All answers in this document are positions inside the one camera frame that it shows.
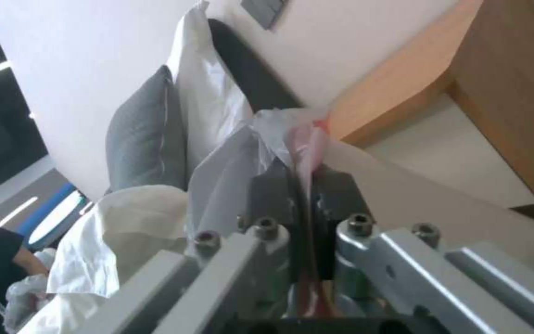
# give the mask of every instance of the white wall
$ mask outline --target white wall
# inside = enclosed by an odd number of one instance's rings
[[[116,108],[165,62],[194,0],[0,0],[0,44],[57,169],[90,198],[108,187]]]

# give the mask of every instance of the wooden furniture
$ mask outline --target wooden furniture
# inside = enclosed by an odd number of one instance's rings
[[[534,192],[532,1],[461,0],[335,101],[331,135],[373,141],[445,92]]]

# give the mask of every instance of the screw head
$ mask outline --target screw head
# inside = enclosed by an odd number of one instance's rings
[[[220,235],[215,231],[202,231],[195,235],[193,244],[201,256],[210,257],[220,249]]]
[[[258,218],[254,222],[254,236],[263,241],[273,240],[277,238],[279,228],[279,224],[272,217]]]
[[[369,237],[374,225],[375,220],[366,213],[354,213],[348,218],[348,229],[356,237]]]
[[[411,233],[417,235],[424,243],[435,249],[440,241],[440,230],[430,223],[417,223],[411,228]]]

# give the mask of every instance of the blue object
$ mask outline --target blue object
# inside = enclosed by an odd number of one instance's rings
[[[53,212],[58,205],[60,205],[65,199],[76,191],[76,187],[71,183],[65,183],[59,191],[49,198],[44,204],[42,204],[36,211],[34,211],[19,227],[16,229],[20,235],[24,236],[24,246],[30,250],[40,250],[49,246],[51,243],[60,238],[66,231],[80,218],[79,210],[85,205],[85,197],[81,197],[80,203],[67,214],[62,220],[38,241],[34,241],[32,244],[28,243],[30,235],[38,228],[38,226]]]

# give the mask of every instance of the gray pillow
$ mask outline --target gray pillow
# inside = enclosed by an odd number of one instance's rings
[[[114,114],[106,133],[110,191],[166,184],[186,190],[184,127],[172,75],[162,65]]]

